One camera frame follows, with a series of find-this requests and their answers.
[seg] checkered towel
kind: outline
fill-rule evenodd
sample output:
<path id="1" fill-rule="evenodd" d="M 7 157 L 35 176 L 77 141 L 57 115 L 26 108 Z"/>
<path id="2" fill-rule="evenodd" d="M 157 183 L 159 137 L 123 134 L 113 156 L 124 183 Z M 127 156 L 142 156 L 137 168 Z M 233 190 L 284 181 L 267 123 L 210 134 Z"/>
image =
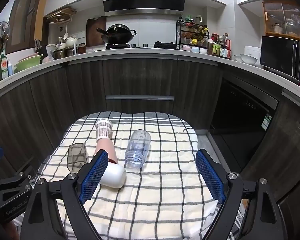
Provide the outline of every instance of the checkered towel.
<path id="1" fill-rule="evenodd" d="M 73 143 L 84 143 L 91 161 L 96 147 L 95 123 L 107 118 L 113 123 L 112 141 L 119 165 L 130 136 L 144 129 L 151 135 L 146 163 L 141 170 L 127 168 L 125 185 L 120 189 L 99 185 L 84 207 L 103 239 L 202 239 L 218 211 L 195 165 L 198 140 L 192 127 L 182 119 L 162 113 L 90 114 L 72 124 L 60 146 L 42 164 L 38 177 L 48 182 L 61 180 L 68 173 L 67 150 Z M 75 239 L 62 200 L 58 208 L 69 239 Z M 15 220 L 21 225 L 23 215 Z M 232 232 L 238 230 L 236 221 Z"/>

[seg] wooden cutting board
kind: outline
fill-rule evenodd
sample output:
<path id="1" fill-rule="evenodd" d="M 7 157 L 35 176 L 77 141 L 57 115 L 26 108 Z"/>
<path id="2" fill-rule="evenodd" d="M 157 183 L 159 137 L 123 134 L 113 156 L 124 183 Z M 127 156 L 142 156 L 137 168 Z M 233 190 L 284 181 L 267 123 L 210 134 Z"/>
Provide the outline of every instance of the wooden cutting board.
<path id="1" fill-rule="evenodd" d="M 86 29 L 86 45 L 87 47 L 103 45 L 105 42 L 101 39 L 101 33 L 96 31 L 97 28 L 106 30 L 106 16 L 101 16 L 98 19 L 88 19 Z"/>

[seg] dishwasher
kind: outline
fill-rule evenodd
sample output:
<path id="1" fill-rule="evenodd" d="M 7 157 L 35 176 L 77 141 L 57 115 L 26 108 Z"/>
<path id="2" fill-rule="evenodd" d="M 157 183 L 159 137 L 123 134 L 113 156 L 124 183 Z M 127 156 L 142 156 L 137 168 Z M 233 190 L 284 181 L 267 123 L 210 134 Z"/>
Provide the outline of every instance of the dishwasher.
<path id="1" fill-rule="evenodd" d="M 252 158 L 277 105 L 275 98 L 239 78 L 222 79 L 210 134 L 231 172 L 240 173 Z"/>

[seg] wok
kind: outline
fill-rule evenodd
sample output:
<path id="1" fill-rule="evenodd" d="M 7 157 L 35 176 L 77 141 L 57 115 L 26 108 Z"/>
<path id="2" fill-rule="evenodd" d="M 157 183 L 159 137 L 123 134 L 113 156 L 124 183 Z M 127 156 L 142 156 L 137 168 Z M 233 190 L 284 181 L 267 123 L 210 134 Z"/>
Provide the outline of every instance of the wok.
<path id="1" fill-rule="evenodd" d="M 126 44 L 132 40 L 134 35 L 137 35 L 135 30 L 130 30 L 128 26 L 123 24 L 112 25 L 107 31 L 97 28 L 97 32 L 103 34 L 101 38 L 108 44 Z"/>

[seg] white ladle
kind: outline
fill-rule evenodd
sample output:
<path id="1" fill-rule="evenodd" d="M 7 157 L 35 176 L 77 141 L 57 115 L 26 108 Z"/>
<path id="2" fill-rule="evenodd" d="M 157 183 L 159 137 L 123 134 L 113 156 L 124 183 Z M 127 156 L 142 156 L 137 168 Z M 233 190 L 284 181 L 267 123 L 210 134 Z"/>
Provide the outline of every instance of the white ladle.
<path id="1" fill-rule="evenodd" d="M 66 24 L 66 33 L 65 33 L 65 36 L 63 36 L 63 40 L 64 41 L 66 40 L 66 38 L 68 38 L 68 29 L 67 29 L 67 27 L 68 27 L 68 24 Z"/>

